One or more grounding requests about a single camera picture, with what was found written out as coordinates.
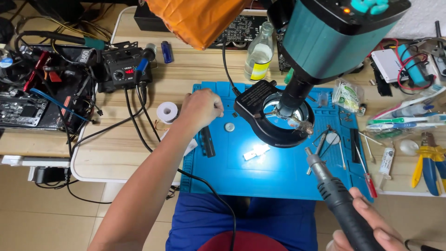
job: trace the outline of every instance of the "yellow label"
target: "yellow label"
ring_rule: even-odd
[[[268,70],[269,63],[255,63],[252,69],[251,80],[260,80],[265,77],[266,71]]]

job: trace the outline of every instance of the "blue silicone mat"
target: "blue silicone mat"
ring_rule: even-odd
[[[235,86],[244,91],[251,85],[235,83]],[[304,148],[309,146],[315,152],[312,142],[326,129],[326,125],[337,131],[341,136],[344,160],[347,169],[343,169],[341,150],[338,145],[332,145],[322,156],[327,161],[327,167],[333,176],[342,180],[347,188],[358,187],[369,201],[367,185],[364,181],[364,170],[359,163],[351,161],[350,128],[358,128],[356,118],[351,115],[352,121],[341,120],[346,115],[339,113],[342,108],[331,102],[332,88],[313,88],[310,96],[317,99],[321,92],[328,93],[328,105],[318,108],[318,104],[306,100],[315,114],[314,134],[299,146],[293,148],[276,148],[245,160],[243,154],[252,151],[253,146],[264,145],[254,134],[248,122],[242,117],[234,117],[233,105],[235,95],[230,90],[229,82],[202,82],[194,84],[193,92],[202,88],[210,88],[217,93],[224,105],[224,116],[216,118],[210,125],[212,142],[215,148],[215,157],[208,158],[203,153],[202,140],[199,134],[195,136],[198,147],[184,157],[183,170],[207,180],[218,194],[247,197],[272,197],[305,200],[322,200],[316,189],[317,180],[313,173],[306,175],[308,164]],[[231,122],[235,125],[232,132],[227,132],[224,125]],[[325,142],[322,153],[329,146]],[[202,182],[182,175],[181,191],[208,193],[210,189]]]

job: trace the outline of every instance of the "toothbrush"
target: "toothbrush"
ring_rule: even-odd
[[[433,123],[394,123],[394,124],[374,124],[366,126],[369,130],[386,130],[386,129],[404,129],[414,127],[428,127],[428,126],[444,126],[446,122],[433,122]]]
[[[407,123],[407,122],[417,122],[417,121],[427,121],[427,122],[440,122],[446,121],[446,115],[437,114],[428,117],[397,117],[390,119],[373,119],[369,120],[368,124],[382,124],[382,123]]]
[[[439,85],[439,84],[434,84],[429,89],[427,89],[426,91],[422,92],[421,95],[424,94],[425,96],[423,95],[423,97],[419,97],[419,98],[414,99],[414,100],[401,102],[401,103],[397,104],[395,107],[392,107],[390,109],[387,109],[387,110],[385,110],[385,111],[375,115],[372,119],[377,119],[377,118],[380,118],[380,117],[384,117],[385,115],[387,115],[389,113],[392,113],[392,112],[394,112],[396,110],[402,109],[404,107],[408,107],[409,105],[413,105],[413,104],[418,103],[418,102],[425,101],[425,100],[427,100],[429,98],[433,98],[436,95],[444,92],[445,90],[446,90],[446,87],[444,87],[442,85]]]

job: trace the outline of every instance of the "temperature knob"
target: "temperature knob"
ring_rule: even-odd
[[[116,80],[121,80],[122,78],[124,78],[124,72],[121,70],[117,70],[117,71],[115,71],[115,73],[113,73],[113,77]]]

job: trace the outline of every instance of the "person's hand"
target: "person's hand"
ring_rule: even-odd
[[[358,188],[351,188],[349,190],[353,196],[353,206],[356,211],[364,217],[373,229],[373,235],[378,243],[386,251],[405,251],[402,236],[372,207],[367,199],[361,194]],[[333,233],[333,240],[328,243],[327,251],[353,251],[350,243],[347,240],[342,230],[336,230]]]
[[[183,125],[190,126],[195,133],[208,126],[216,117],[223,117],[223,103],[220,96],[211,89],[187,93],[181,107],[180,116]]]

